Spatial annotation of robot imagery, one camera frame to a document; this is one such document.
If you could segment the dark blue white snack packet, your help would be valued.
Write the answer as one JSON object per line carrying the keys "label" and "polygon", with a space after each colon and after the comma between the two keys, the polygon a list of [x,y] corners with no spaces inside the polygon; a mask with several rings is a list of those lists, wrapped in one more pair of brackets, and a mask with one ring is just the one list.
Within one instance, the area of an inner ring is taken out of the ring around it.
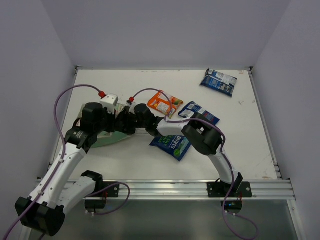
{"label": "dark blue white snack packet", "polygon": [[216,125],[220,121],[218,117],[214,116],[194,101],[187,103],[182,110],[178,112],[178,116],[182,118],[189,118],[196,113],[203,115],[213,125]]}

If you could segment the blue green crisps packet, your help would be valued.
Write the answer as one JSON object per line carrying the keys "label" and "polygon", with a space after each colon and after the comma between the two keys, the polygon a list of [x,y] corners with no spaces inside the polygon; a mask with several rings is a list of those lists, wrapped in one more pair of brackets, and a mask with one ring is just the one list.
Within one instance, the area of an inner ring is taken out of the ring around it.
{"label": "blue green crisps packet", "polygon": [[180,162],[190,149],[191,143],[185,136],[167,135],[155,137],[149,146],[159,148]]}

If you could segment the orange snack packet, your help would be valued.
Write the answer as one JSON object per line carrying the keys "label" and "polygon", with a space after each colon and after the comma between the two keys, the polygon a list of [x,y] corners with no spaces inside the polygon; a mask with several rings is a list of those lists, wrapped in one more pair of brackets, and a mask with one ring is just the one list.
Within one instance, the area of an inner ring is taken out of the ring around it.
{"label": "orange snack packet", "polygon": [[183,103],[183,100],[160,91],[148,101],[147,106],[171,119]]}

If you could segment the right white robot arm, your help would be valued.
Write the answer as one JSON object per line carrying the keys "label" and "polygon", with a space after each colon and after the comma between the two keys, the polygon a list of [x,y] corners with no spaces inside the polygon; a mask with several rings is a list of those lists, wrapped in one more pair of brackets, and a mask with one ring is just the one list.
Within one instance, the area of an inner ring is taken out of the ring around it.
{"label": "right white robot arm", "polygon": [[239,194],[243,176],[234,168],[225,152],[226,136],[200,113],[182,120],[170,120],[155,116],[145,104],[136,105],[133,112],[127,106],[116,117],[115,129],[127,135],[135,134],[137,129],[145,129],[153,137],[185,137],[216,168],[220,178],[217,189],[224,192],[224,196]]}

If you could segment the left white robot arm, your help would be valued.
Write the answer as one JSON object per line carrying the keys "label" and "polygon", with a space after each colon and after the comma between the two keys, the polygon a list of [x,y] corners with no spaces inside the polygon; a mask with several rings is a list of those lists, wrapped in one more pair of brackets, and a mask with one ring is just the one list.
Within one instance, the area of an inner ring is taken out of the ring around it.
{"label": "left white robot arm", "polygon": [[86,156],[102,132],[114,132],[115,106],[87,103],[79,125],[73,125],[63,137],[63,146],[45,177],[27,198],[19,197],[15,203],[18,221],[25,227],[50,237],[61,229],[67,208],[60,203],[61,193],[79,162]]}

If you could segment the green printed paper bag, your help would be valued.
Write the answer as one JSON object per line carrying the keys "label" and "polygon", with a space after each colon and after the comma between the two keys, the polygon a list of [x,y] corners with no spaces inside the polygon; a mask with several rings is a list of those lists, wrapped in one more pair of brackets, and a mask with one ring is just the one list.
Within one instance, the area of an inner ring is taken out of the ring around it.
{"label": "green printed paper bag", "polygon": [[[86,106],[86,104],[83,104],[81,106],[79,114],[73,123],[73,125],[76,127],[80,127],[80,125],[81,125],[80,119],[82,117],[82,112],[83,112],[83,109],[85,106]],[[119,113],[121,113],[124,109],[125,109],[125,105],[123,105],[121,103],[117,103],[116,116],[118,116]],[[110,145],[119,143],[123,140],[126,140],[130,137],[131,137],[130,135],[127,135],[125,133],[118,132],[118,131],[115,131],[115,132],[103,131],[97,136],[97,142],[95,144],[93,144],[93,146],[91,148],[101,148],[101,147],[105,147],[105,146],[110,146]]]}

